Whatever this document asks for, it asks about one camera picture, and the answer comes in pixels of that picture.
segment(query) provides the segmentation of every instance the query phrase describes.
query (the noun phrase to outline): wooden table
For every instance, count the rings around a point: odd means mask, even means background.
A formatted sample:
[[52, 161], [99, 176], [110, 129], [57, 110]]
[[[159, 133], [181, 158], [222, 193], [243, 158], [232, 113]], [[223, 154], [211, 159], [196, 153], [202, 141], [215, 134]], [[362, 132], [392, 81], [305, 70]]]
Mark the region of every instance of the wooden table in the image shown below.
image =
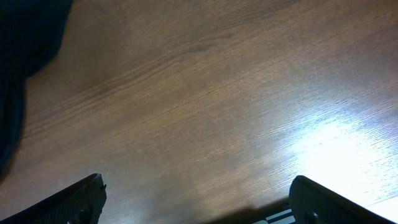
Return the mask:
[[77, 0], [27, 82], [6, 218], [92, 173], [100, 223], [200, 223], [299, 174], [398, 196], [398, 1]]

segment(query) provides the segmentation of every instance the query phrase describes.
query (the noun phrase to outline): dark wood grain streak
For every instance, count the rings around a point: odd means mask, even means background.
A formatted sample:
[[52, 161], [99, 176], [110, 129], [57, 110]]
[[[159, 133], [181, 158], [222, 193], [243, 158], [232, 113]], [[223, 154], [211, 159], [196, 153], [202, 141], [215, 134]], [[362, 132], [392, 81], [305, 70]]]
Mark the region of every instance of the dark wood grain streak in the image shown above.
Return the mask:
[[27, 82], [0, 218], [99, 172], [101, 223], [202, 223], [307, 175], [398, 196], [395, 0], [80, 0]]

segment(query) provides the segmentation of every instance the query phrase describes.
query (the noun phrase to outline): fabric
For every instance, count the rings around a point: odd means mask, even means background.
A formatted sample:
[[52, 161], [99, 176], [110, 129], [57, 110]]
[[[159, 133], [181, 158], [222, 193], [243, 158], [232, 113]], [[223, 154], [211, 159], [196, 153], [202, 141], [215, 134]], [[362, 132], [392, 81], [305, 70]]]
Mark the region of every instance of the fabric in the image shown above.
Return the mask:
[[72, 0], [0, 0], [0, 175], [17, 148], [25, 79], [58, 52]]

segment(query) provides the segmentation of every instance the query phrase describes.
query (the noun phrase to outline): wooden surface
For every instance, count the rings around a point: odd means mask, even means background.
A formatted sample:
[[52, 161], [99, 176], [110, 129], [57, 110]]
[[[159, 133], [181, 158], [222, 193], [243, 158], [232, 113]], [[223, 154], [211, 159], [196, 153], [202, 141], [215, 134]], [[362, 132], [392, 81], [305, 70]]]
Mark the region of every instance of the wooden surface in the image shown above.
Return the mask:
[[398, 196], [398, 1], [80, 0], [27, 82], [6, 218], [98, 172], [100, 223], [200, 223], [307, 175]]

